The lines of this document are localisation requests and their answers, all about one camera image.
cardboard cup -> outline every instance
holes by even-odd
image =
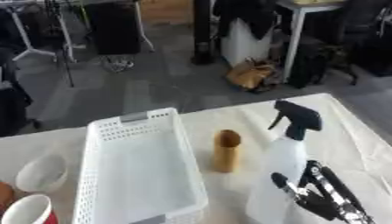
[[[238,165],[241,136],[233,130],[219,131],[214,138],[213,167],[217,172],[233,172]]]
[[[12,204],[2,224],[59,224],[52,202],[44,194],[33,194]]]

red mug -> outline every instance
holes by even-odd
[[[12,204],[5,211],[1,224],[59,224],[51,199],[33,194]]]

white plastic bottle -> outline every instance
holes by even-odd
[[[307,164],[307,153],[303,142],[306,130],[321,130],[319,114],[311,109],[288,101],[277,101],[279,115],[270,129],[286,116],[291,125],[285,136],[274,141],[264,153],[260,174],[247,204],[247,215],[260,224],[284,224],[284,219],[292,199],[278,189],[271,175],[283,174],[288,181],[298,185]]]

wooden object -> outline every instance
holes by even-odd
[[[10,185],[0,181],[0,217],[14,201],[14,191]]]
[[[217,172],[233,172],[238,165],[241,137],[235,131],[224,129],[214,138],[213,167]]]
[[[144,0],[140,2],[143,21],[148,24],[189,24],[192,0]]]

tan bag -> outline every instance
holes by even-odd
[[[269,62],[257,63],[253,59],[246,59],[233,67],[227,74],[227,79],[245,90],[256,90],[274,72],[275,68]]]

